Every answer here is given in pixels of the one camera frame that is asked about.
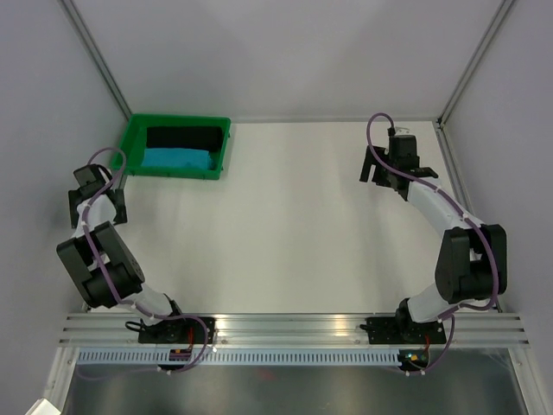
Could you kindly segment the teal t shirt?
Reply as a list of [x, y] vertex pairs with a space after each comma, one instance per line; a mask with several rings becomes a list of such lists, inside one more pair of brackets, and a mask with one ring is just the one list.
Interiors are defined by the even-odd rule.
[[206, 169], [214, 166], [207, 150], [157, 148], [144, 151], [142, 167], [167, 169]]

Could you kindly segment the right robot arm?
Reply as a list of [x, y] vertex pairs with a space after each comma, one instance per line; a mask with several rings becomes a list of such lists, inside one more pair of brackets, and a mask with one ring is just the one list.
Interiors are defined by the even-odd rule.
[[391, 188], [416, 208], [441, 237], [434, 281], [405, 298], [388, 319], [401, 342], [438, 335], [457, 310], [487, 311], [507, 287], [507, 240], [500, 225], [487, 225], [442, 188], [439, 175], [420, 164], [416, 137], [388, 130], [389, 144], [368, 144], [362, 182]]

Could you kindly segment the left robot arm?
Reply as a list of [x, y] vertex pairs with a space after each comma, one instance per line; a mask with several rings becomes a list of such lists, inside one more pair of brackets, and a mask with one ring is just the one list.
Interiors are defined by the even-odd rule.
[[76, 169], [78, 183], [68, 192], [72, 236], [57, 245], [56, 253], [85, 303], [93, 308], [125, 308], [141, 319], [141, 326], [158, 326], [169, 342], [188, 334], [188, 320], [167, 295], [151, 289], [136, 258], [117, 232], [128, 220], [124, 191], [99, 164]]

